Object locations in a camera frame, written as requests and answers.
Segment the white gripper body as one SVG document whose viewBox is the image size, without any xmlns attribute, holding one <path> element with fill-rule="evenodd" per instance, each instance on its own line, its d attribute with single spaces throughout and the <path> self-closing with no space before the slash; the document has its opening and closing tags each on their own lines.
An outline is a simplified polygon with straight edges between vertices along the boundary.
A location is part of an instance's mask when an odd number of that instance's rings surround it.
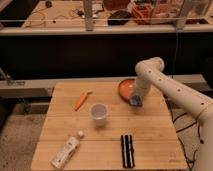
<svg viewBox="0 0 213 171">
<path fill-rule="evenodd" d="M 150 91 L 151 85 L 146 81 L 136 80 L 133 84 L 133 94 L 143 99 Z"/>
</svg>

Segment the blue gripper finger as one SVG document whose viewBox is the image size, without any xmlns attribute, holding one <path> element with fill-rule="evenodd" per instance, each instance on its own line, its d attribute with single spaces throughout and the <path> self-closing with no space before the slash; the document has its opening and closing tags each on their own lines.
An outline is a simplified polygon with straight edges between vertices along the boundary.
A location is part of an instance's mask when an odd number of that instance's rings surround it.
<svg viewBox="0 0 213 171">
<path fill-rule="evenodd" d="M 133 95 L 130 98 L 129 103 L 130 103 L 131 106 L 134 106 L 134 107 L 141 107 L 142 106 L 141 98 L 138 95 Z"/>
</svg>

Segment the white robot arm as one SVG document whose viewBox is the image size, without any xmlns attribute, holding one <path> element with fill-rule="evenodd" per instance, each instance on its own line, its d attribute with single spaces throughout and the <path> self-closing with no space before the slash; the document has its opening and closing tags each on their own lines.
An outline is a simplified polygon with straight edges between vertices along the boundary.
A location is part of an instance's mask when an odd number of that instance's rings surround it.
<svg viewBox="0 0 213 171">
<path fill-rule="evenodd" d="M 197 158 L 192 171 L 213 171 L 213 98 L 210 98 L 162 73 L 165 67 L 160 57 L 138 62 L 135 66 L 137 77 L 129 103 L 142 106 L 142 99 L 154 85 L 176 105 L 190 114 L 202 127 Z"/>
</svg>

